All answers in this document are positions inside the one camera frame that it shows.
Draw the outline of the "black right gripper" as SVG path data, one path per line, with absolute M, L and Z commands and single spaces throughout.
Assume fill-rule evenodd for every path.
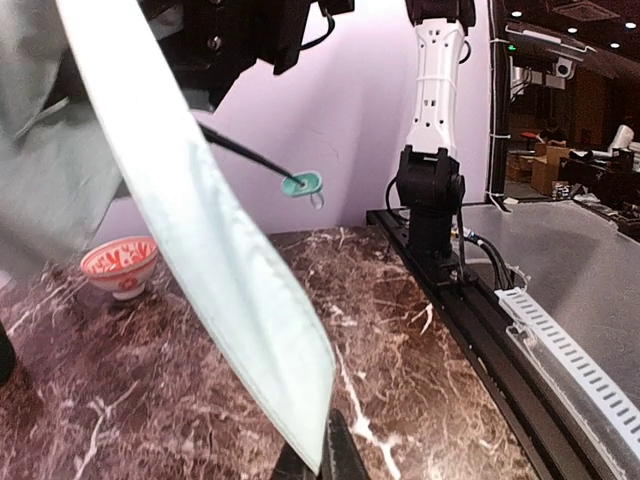
M 327 32 L 303 40 L 310 1 L 141 1 L 151 23 L 166 20 L 169 34 L 158 40 L 179 87 L 208 94 L 218 105 L 239 76 L 257 61 L 281 75 L 300 53 L 326 40 L 337 15 L 355 10 L 353 1 L 320 1 Z

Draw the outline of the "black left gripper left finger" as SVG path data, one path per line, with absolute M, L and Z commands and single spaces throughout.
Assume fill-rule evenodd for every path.
M 285 443 L 272 470 L 270 480 L 306 480 L 310 470 L 294 449 Z

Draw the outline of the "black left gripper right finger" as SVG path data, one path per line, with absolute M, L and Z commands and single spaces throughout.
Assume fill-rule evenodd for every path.
M 370 476 L 338 409 L 329 412 L 323 445 L 322 478 L 328 480 L 369 480 Z

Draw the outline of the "mint green folding umbrella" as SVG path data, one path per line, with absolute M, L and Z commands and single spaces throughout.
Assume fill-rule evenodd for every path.
M 226 183 L 134 1 L 1 5 L 1 267 L 85 248 L 125 185 L 195 313 L 312 471 L 335 360 L 316 312 Z

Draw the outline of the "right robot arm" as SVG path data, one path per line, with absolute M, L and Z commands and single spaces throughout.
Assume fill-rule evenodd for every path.
M 281 75 L 302 52 L 328 39 L 305 40 L 308 1 L 142 1 L 152 25 L 165 22 L 159 45 L 188 104 L 219 106 L 240 74 L 262 60 Z M 450 273 L 466 280 L 465 258 L 449 240 L 461 220 L 464 177 L 456 159 L 454 112 L 458 70 L 471 54 L 466 39 L 476 24 L 472 1 L 408 1 L 418 45 L 416 106 L 399 169 L 392 181 L 410 210 L 409 250 L 434 281 Z

